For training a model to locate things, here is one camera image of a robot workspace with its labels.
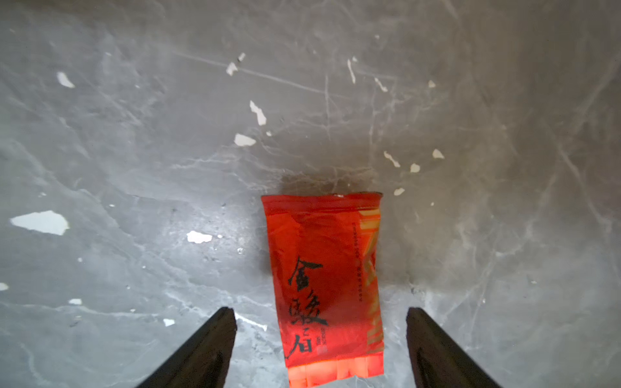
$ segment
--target white debris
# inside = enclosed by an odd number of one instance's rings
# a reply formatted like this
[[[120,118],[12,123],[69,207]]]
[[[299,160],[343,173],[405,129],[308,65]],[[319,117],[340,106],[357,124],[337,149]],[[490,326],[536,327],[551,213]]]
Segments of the white debris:
[[[444,159],[444,155],[442,155],[442,152],[440,152],[438,148],[433,150],[432,156],[433,156],[433,159]]]
[[[384,151],[384,157],[385,157],[386,159],[388,159],[389,161],[391,161],[391,162],[392,162],[392,164],[393,164],[396,168],[401,167],[401,165],[399,164],[399,162],[398,162],[398,161],[396,161],[396,160],[392,157],[392,155],[390,155],[390,154],[388,153],[388,151]]]
[[[69,229],[67,220],[52,210],[13,217],[11,224],[16,227],[59,236],[65,234],[65,231]]]
[[[212,235],[204,235],[195,230],[187,233],[187,236],[189,242],[197,244],[208,243],[213,238]]]
[[[259,123],[259,126],[267,123],[268,119],[263,114],[263,109],[256,106],[256,104],[252,101],[250,101],[250,110],[256,114],[256,121]]]
[[[58,79],[58,83],[66,88],[73,89],[76,87],[71,81],[69,81],[67,74],[64,74],[62,71],[56,73],[56,78]]]
[[[382,89],[382,92],[388,92],[388,88],[382,85],[382,82],[379,80],[379,78],[375,77],[375,83],[378,84],[380,89]]]
[[[256,143],[256,140],[241,133],[236,133],[234,142],[240,147],[250,147]]]
[[[233,74],[235,74],[235,72],[239,70],[237,68],[237,65],[233,62],[229,63],[229,65],[227,66],[227,74],[230,76],[233,76]]]
[[[347,68],[350,70],[351,83],[355,84],[356,83],[356,75],[353,73],[353,70],[351,69],[351,60],[347,60]]]

